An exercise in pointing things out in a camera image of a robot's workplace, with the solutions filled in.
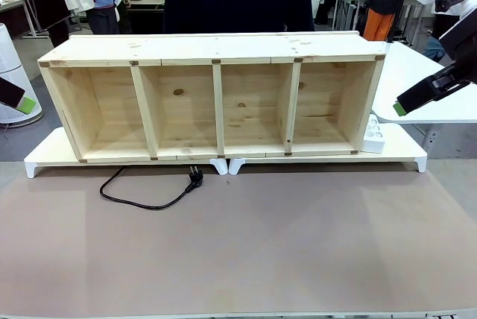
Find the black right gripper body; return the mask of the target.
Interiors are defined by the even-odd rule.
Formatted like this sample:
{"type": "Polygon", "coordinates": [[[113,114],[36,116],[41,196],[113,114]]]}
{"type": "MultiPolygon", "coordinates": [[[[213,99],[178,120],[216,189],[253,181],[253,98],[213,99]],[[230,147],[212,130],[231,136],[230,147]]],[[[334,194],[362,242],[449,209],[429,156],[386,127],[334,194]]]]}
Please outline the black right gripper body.
{"type": "Polygon", "coordinates": [[[459,20],[439,39],[454,61],[449,76],[456,83],[476,82],[476,17],[459,20]]]}

